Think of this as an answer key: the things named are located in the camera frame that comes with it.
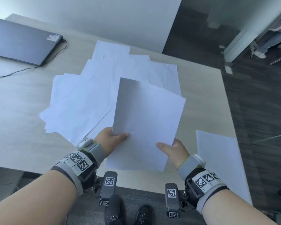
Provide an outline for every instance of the tabletop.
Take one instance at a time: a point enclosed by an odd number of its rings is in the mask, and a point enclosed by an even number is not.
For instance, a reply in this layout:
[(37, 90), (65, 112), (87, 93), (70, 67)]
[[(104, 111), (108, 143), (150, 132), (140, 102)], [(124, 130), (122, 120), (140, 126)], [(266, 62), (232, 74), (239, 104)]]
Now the tabletop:
[[(60, 134), (46, 134), (45, 122), (38, 117), (50, 104), (53, 78), (64, 73), (80, 74), (92, 58), (97, 40), (110, 40), (15, 14), (7, 20), (61, 34), (68, 41), (68, 48), (48, 65), (0, 79), (0, 167), (45, 173), (58, 159), (75, 150)], [(130, 53), (177, 65), (186, 103), (176, 138), (191, 154), (197, 153), (196, 130), (236, 138), (220, 70), (133, 46)], [(0, 58), (0, 75), (28, 67), (31, 65)], [(105, 171), (104, 162), (97, 174), (103, 176)], [(117, 172), (117, 186), (121, 187), (164, 193), (164, 185), (174, 182), (184, 188), (170, 164), (164, 172)]]

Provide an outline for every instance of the shiny black shoe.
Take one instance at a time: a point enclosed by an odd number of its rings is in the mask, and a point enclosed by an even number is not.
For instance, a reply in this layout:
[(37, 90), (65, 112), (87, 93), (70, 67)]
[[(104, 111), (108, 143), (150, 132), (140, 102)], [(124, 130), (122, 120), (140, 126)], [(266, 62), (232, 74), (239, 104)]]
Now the shiny black shoe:
[(118, 194), (114, 194), (109, 199), (109, 206), (105, 207), (104, 221), (105, 225), (125, 224), (125, 208), (123, 201)]
[(154, 212), (150, 205), (143, 205), (139, 208), (134, 225), (153, 225)]

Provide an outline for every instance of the hand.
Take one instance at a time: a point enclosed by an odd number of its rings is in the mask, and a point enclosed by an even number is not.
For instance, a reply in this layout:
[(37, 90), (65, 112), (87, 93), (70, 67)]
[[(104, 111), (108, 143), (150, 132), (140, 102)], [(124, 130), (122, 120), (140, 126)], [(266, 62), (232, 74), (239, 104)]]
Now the hand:
[(176, 170), (178, 170), (181, 164), (189, 157), (189, 153), (184, 145), (176, 138), (172, 146), (161, 142), (157, 142), (156, 146), (168, 156)]
[(101, 132), (99, 132), (99, 134), (94, 139), (94, 142), (101, 145), (101, 147), (106, 153), (106, 157), (108, 157), (112, 153), (114, 148), (118, 144), (126, 140), (128, 136), (129, 136), (128, 133), (123, 133), (117, 136), (113, 136), (112, 127), (107, 127), (102, 129)]

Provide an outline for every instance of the person's left arm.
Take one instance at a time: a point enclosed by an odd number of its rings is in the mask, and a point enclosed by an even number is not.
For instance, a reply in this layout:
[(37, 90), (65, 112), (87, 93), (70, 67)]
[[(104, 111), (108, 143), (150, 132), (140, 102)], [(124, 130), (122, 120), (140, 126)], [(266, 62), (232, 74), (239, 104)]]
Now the person's left arm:
[[(101, 145), (107, 157), (127, 136), (112, 136), (112, 127), (104, 128), (94, 142)], [(60, 225), (77, 195), (70, 178), (50, 170), (0, 202), (0, 225)]]

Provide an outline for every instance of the light wood desk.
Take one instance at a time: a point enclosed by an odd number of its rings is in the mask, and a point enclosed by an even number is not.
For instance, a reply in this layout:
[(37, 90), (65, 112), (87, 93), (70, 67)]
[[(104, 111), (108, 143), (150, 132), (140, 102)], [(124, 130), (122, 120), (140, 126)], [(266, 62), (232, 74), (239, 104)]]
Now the light wood desk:
[[(97, 40), (108, 40), (14, 14), (7, 20), (61, 34), (69, 44), (47, 66), (0, 79), (0, 167), (45, 173), (75, 149), (60, 134), (46, 134), (45, 123), (38, 117), (50, 104), (53, 78), (80, 74), (92, 58)], [(176, 138), (191, 154), (197, 153), (196, 130), (236, 138), (220, 70), (133, 46), (130, 53), (177, 65), (186, 104)], [(27, 67), (30, 65), (0, 58), (0, 75)], [(103, 176), (105, 170), (103, 163), (98, 174)], [(167, 182), (184, 187), (169, 164), (165, 172), (118, 171), (117, 185), (122, 187), (164, 193)]]

